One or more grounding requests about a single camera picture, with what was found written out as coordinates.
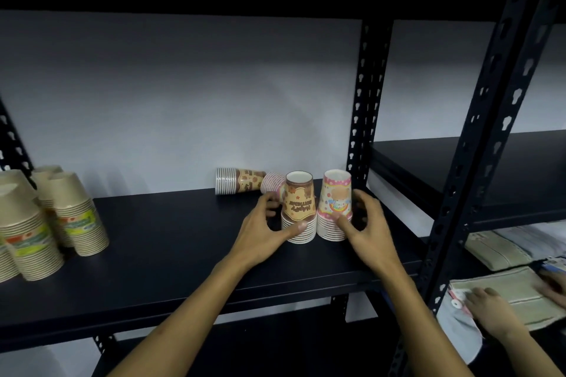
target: shelving unit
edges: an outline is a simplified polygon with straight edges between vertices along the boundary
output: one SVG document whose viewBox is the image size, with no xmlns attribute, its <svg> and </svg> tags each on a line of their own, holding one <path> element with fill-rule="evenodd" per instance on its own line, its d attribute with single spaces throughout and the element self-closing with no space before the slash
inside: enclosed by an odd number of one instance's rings
<svg viewBox="0 0 566 377">
<path fill-rule="evenodd" d="M 566 134 L 509 134 L 552 24 L 562 20 L 558 0 L 4 0 L 2 8 L 362 18 L 346 167 L 358 188 L 373 169 L 435 220 L 423 242 L 384 209 L 405 269 L 433 312 L 469 232 L 566 217 Z M 459 138 L 373 142 L 393 19 L 496 22 Z M 0 120 L 0 166 L 29 175 L 32 161 L 1 105 Z M 505 129 L 503 120 L 510 121 Z M 160 323 L 195 290 L 257 197 L 216 197 L 210 189 L 96 200 L 111 246 L 94 257 L 69 257 L 45 280 L 0 285 L 0 295 L 12 299 L 0 305 L 0 351 L 92 336 L 105 361 L 118 351 L 112 333 Z M 196 200 L 198 209 L 184 204 Z M 153 215 L 166 209 L 163 228 Z M 368 291 L 383 321 L 393 320 L 379 288 L 347 242 L 317 237 L 301 247 L 285 244 L 254 268 L 223 312 L 331 296 L 329 315 L 339 316 L 332 325 L 341 328 L 344 295 Z M 391 333 L 388 375 L 406 375 L 403 345 Z"/>
</svg>

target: cup label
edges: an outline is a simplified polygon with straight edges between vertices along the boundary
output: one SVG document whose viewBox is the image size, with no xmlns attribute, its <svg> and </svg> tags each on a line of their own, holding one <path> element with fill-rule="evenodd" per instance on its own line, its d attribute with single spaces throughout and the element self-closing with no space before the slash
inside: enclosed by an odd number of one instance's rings
<svg viewBox="0 0 566 377">
<path fill-rule="evenodd" d="M 255 191 L 261 188 L 265 172 L 248 169 L 236 169 L 236 192 Z"/>
<path fill-rule="evenodd" d="M 17 236 L 4 237 L 6 246 L 16 257 L 27 257 L 45 249 L 53 242 L 51 231 L 47 224 Z"/>
<path fill-rule="evenodd" d="M 306 186 L 285 184 L 283 192 L 283 213 L 288 220 L 310 221 L 316 216 L 312 182 Z"/>
<path fill-rule="evenodd" d="M 331 215 L 334 212 L 347 215 L 351 212 L 351 190 L 349 186 L 329 185 L 324 182 L 319 210 Z"/>
<path fill-rule="evenodd" d="M 86 234 L 101 225 L 94 209 L 87 210 L 79 216 L 59 217 L 58 221 L 69 236 Z"/>
</svg>

